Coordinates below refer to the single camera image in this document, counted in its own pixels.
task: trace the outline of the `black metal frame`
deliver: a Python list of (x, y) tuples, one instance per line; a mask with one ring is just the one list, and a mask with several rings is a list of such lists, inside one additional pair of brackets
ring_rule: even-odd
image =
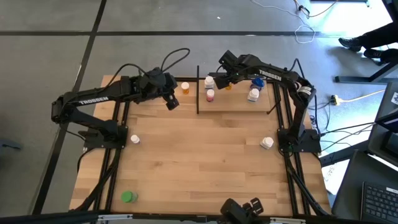
[[(91, 55), (91, 51), (93, 49), (94, 41), (97, 36), (197, 36), (197, 35), (202, 35), (202, 36), (290, 36), (293, 37), (295, 35), (297, 36), (305, 36), (305, 37), (311, 37), (313, 35), (312, 32), (294, 32), (294, 31), (98, 31), (100, 22), (104, 13), (104, 9), (106, 6), (107, 0), (101, 0), (98, 13), (96, 15), (95, 22), (93, 24), (93, 28), (91, 31), (81, 31), (81, 30), (65, 30), (65, 31), (59, 31), (59, 30), (35, 30), (35, 31), (27, 31), (27, 30), (0, 30), (0, 36), (64, 36), (64, 37), (73, 37), (73, 36), (88, 36), (88, 42), (81, 60), (81, 68), (78, 72), (75, 84), (73, 86), (72, 91), (77, 92), (80, 89), (83, 76), (86, 71), (86, 67), (88, 65), (88, 61)], [(323, 32), (317, 32), (315, 34), (316, 37), (340, 37), (344, 36), (344, 33), (323, 33)], [(199, 85), (199, 79), (204, 79), (199, 77), (199, 66), (197, 66), (197, 77), (185, 77), (185, 78), (176, 78), (178, 82), (197, 82), (197, 85)], [(274, 93), (275, 93), (275, 106), (269, 111), (269, 113), (276, 108), (277, 109), (277, 115), (278, 115), (278, 120), (279, 120), (279, 127), (284, 128), (283, 125), (283, 117), (282, 117), (282, 109), (280, 106), (280, 93), (279, 93), (279, 85), (276, 82), (273, 82), (272, 80), (268, 80), (269, 83), (273, 84), (274, 86)], [(289, 103), (289, 96), (286, 95), (287, 92), (284, 91), (284, 98), (285, 98), (285, 104), (286, 108), (290, 108), (290, 103)], [(119, 106), (120, 103), (116, 102), (115, 108), (114, 108), (114, 114), (113, 114), (113, 119), (117, 119), (117, 115), (119, 112)], [(122, 120), (122, 125), (126, 125), (126, 119), (127, 119), (127, 114), (128, 114), (128, 109), (129, 109), (129, 104), (125, 104), (124, 108), (124, 113), (123, 113), (123, 120)], [(291, 115), (291, 110), (288, 109), (288, 119), (289, 122), (292, 120), (292, 115)], [(197, 97), (197, 113), (199, 113), (199, 102), (198, 102), (198, 97)], [(40, 184), (40, 190), (37, 195), (37, 198), (35, 200), (34, 207), (32, 209), (32, 214), (38, 215), (41, 214), (42, 208), (44, 206), (45, 198), (47, 196), (47, 192), (49, 190), (51, 180), (53, 177), (53, 173), (55, 172), (55, 168), (57, 165), (57, 161), (60, 155), (60, 151), (62, 148), (63, 141), (65, 139), (65, 130), (68, 128), (68, 125), (61, 125), (60, 128), (58, 129), (58, 134), (54, 139), (52, 149), (51, 149), (51, 156), (49, 159), (49, 163), (45, 168), (45, 175), (43, 177), (43, 181)], [(115, 156), (120, 156), (120, 152), (122, 149), (116, 149), (116, 155)], [(103, 159), (103, 164), (101, 166), (101, 175), (104, 174), (106, 171), (106, 168), (109, 165), (109, 157), (111, 155), (111, 149), (105, 149), (105, 154), (104, 154), (104, 159)], [(297, 172), (299, 176), (303, 179), (303, 172), (302, 172), (302, 166), (301, 166), (301, 161), (299, 154), (295, 154), (295, 159), (296, 159), (296, 166), (297, 166)], [(114, 185), (116, 182), (116, 172), (111, 176), (110, 180), (110, 185), (108, 189), (108, 196), (106, 200), (106, 209), (111, 208), (111, 200), (112, 200), (112, 195), (113, 195), (113, 190), (114, 190)], [(298, 214), (298, 209), (297, 209), (297, 200), (295, 198), (295, 189), (294, 189), (294, 183), (289, 174), (287, 174), (287, 179), (289, 183), (289, 194), (292, 202), (292, 211), (293, 214)], [(94, 203), (94, 210), (99, 209), (100, 207), (100, 199), (101, 199), (101, 194), (98, 195), (98, 197), (95, 200)], [(308, 209), (306, 209), (306, 206), (308, 205), (308, 202), (305, 202), (305, 199), (303, 198), (304, 208), (305, 208), (305, 213), (308, 214)], [(162, 214), (141, 214), (137, 213), (134, 214), (134, 218), (150, 218), (150, 219), (171, 219), (171, 220), (193, 220), (196, 222), (207, 222), (210, 220), (216, 220), (220, 216), (217, 215), (208, 215), (208, 216), (201, 216), (201, 215), (162, 215)]]
[(357, 84), (382, 84), (397, 81), (397, 78), (385, 78), (398, 68), (398, 62), (390, 62), (370, 77), (335, 77), (337, 83), (357, 83)]

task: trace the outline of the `black pants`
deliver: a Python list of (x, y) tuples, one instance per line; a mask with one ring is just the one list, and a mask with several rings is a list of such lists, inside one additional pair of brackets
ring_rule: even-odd
[(390, 24), (363, 34), (358, 37), (358, 39), (360, 44), (366, 49), (398, 42), (398, 23), (391, 22)]

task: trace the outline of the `black shoe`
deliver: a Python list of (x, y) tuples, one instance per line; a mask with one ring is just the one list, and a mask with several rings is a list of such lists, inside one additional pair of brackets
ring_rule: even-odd
[(383, 52), (383, 50), (367, 49), (363, 52), (363, 55), (367, 58), (381, 58)]
[(352, 50), (353, 52), (359, 52), (362, 48), (358, 38), (352, 38), (352, 39), (339, 38), (338, 41), (342, 44), (342, 46)]

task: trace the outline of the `person's leg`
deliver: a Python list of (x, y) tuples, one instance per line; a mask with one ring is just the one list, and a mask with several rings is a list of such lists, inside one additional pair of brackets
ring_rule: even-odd
[(392, 22), (358, 37), (359, 43), (366, 49), (398, 42), (398, 23)]
[(370, 49), (372, 47), (392, 44), (398, 42), (398, 23), (387, 24), (352, 39), (339, 38), (338, 40), (344, 47), (355, 52), (359, 52), (362, 46)]

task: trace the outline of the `green cap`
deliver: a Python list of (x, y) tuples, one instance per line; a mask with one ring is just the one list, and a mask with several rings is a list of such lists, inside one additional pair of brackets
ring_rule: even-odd
[(124, 203), (135, 202), (138, 198), (138, 194), (131, 191), (125, 191), (122, 193), (121, 198)]

